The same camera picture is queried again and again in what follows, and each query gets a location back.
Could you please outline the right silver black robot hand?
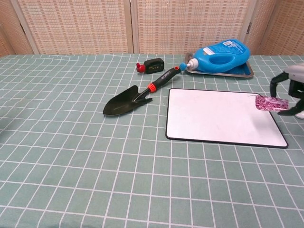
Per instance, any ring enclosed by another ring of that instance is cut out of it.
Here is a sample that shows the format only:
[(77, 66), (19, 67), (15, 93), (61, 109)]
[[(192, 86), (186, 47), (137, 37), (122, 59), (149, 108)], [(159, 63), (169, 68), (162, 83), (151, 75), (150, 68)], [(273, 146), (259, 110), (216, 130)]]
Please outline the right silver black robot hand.
[(299, 101), (289, 110), (278, 112), (281, 116), (294, 116), (304, 111), (304, 62), (289, 66), (281, 74), (273, 77), (270, 82), (270, 95), (276, 97), (277, 84), (288, 79), (290, 80), (288, 94), (299, 98)]

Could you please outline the woven bamboo screen panel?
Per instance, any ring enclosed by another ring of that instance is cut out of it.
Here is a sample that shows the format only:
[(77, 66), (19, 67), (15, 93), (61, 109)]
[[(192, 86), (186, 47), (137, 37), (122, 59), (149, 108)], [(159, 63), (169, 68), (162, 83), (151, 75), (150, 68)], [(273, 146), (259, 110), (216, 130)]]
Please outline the woven bamboo screen panel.
[(185, 54), (245, 39), (257, 0), (130, 0), (133, 47), (140, 54)]
[(253, 0), (245, 44), (252, 55), (304, 55), (304, 0)]
[(31, 54), (133, 53), (130, 0), (9, 0)]
[(0, 0), (0, 24), (3, 25), (4, 32), (15, 54), (33, 54), (10, 0)]

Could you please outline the blue detergent bottle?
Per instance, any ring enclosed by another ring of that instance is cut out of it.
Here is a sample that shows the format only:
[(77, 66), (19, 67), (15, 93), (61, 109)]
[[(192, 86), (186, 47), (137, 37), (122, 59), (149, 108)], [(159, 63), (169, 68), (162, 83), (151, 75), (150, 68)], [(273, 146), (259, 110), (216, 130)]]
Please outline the blue detergent bottle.
[(179, 68), (184, 71), (198, 70), (205, 73), (223, 73), (248, 61), (249, 48), (238, 39), (227, 39), (198, 49), (192, 59), (182, 62)]

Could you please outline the white mat black border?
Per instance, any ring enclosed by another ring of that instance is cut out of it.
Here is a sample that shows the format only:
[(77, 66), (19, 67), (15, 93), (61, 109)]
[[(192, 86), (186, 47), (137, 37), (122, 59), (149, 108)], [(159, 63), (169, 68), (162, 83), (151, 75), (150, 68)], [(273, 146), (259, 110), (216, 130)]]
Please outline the white mat black border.
[(166, 137), (172, 140), (286, 149), (288, 142), (257, 93), (169, 90)]

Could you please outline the metal tray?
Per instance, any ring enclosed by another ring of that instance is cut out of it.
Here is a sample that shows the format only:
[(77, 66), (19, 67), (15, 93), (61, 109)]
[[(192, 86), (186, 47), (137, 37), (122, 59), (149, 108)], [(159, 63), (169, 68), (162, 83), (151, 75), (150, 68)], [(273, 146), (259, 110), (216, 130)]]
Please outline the metal tray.
[(242, 78), (251, 78), (254, 76), (253, 70), (249, 64), (246, 62), (240, 66), (237, 66), (227, 72), (224, 73), (205, 73), (197, 70), (185, 70), (188, 74), (195, 75), (209, 75), (209, 76), (230, 76), (230, 77), (242, 77)]

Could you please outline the black box with red cap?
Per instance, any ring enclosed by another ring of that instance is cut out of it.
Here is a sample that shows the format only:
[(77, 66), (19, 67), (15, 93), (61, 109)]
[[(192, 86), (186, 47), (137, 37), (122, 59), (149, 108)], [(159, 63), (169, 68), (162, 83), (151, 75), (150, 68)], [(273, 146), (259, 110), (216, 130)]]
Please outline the black box with red cap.
[(164, 61), (161, 58), (154, 58), (144, 61), (141, 65), (136, 63), (136, 70), (139, 73), (153, 74), (164, 70)]

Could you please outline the green checked tablecloth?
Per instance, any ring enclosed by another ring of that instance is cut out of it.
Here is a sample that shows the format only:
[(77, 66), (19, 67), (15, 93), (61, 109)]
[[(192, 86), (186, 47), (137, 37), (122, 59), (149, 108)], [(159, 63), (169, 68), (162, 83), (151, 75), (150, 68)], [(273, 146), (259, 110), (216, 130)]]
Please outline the green checked tablecloth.
[(302, 56), (252, 56), (250, 79), (180, 74), (119, 117), (104, 105), (144, 54), (0, 57), (0, 228), (304, 228), (304, 120), (274, 115), (289, 146), (165, 136), (170, 88), (269, 93)]

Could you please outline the black garden trowel orange collar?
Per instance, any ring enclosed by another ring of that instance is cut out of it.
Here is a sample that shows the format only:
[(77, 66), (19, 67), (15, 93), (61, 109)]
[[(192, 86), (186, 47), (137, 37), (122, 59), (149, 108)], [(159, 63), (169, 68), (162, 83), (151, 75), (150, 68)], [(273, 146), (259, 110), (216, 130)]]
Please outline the black garden trowel orange collar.
[(181, 69), (178, 66), (169, 69), (157, 80), (149, 83), (147, 88), (141, 93), (139, 93), (137, 85), (129, 87), (107, 102), (103, 109), (103, 114), (108, 116), (121, 115), (128, 113), (139, 106), (147, 104), (152, 101), (152, 98), (146, 98), (149, 93), (156, 92), (180, 72)]

